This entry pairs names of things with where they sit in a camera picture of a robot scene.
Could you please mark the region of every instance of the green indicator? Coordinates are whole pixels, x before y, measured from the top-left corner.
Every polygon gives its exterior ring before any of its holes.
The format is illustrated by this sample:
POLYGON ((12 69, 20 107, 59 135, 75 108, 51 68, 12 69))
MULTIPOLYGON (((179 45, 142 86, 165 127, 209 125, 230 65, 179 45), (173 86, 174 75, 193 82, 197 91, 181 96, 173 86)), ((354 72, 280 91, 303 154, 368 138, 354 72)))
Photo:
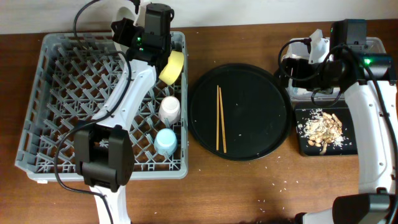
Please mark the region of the green indicator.
POLYGON ((369 64, 372 62, 372 61, 371 61, 370 59, 368 59, 368 58, 364 59, 363 61, 365 62, 366 65, 369 65, 369 64))

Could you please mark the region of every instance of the white cup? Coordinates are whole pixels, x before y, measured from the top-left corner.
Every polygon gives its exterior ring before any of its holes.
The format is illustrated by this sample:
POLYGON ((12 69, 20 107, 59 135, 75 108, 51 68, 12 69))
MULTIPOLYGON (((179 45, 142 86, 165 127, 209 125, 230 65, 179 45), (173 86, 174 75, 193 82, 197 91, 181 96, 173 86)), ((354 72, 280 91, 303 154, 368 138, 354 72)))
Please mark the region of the white cup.
POLYGON ((180 120, 181 109, 180 102, 174 96, 165 97, 160 103, 159 119, 166 124, 165 119, 172 125, 180 120))
POLYGON ((156 134, 154 147, 160 155, 171 156, 177 150, 177 137, 173 130, 170 128, 160 130, 156 134))

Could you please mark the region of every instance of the pair of chopsticks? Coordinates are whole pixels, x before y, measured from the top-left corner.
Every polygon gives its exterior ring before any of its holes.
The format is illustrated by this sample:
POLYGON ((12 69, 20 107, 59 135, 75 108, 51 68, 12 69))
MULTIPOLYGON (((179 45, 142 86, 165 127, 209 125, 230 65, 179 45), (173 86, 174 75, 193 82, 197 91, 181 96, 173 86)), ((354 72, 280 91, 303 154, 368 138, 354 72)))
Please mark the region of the pair of chopsticks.
POLYGON ((223 97, 221 96, 221 87, 217 86, 217 138, 216 148, 219 148, 219 137, 220 137, 220 108, 221 108, 221 128, 223 130, 223 147, 224 153, 226 153, 226 141, 225 141, 225 127, 224 127, 224 109, 223 109, 223 97))

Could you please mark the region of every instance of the brown wooden surface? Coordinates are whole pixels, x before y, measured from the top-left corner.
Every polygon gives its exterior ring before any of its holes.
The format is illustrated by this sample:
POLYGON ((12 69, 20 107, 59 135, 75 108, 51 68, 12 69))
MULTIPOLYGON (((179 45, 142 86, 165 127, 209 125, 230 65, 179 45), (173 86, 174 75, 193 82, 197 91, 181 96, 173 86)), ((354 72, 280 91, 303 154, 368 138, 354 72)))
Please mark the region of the brown wooden surface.
MULTIPOLYGON (((308 37, 315 29, 329 36, 330 24, 176 30, 187 38, 192 85, 225 63, 250 63, 273 73, 284 43, 308 37)), ((44 35, 0 35, 0 222, 98 223, 92 196, 68 192, 57 183, 38 184, 14 167, 44 35)), ((398 20, 368 22, 368 36, 383 41, 398 68, 398 20)), ((133 223, 265 223, 330 208, 337 196, 358 193, 357 156, 303 157, 294 131, 274 153, 250 162, 216 157, 192 135, 189 141, 186 178, 128 183, 127 209, 133 223)), ((88 189, 82 182, 68 184, 88 189)))

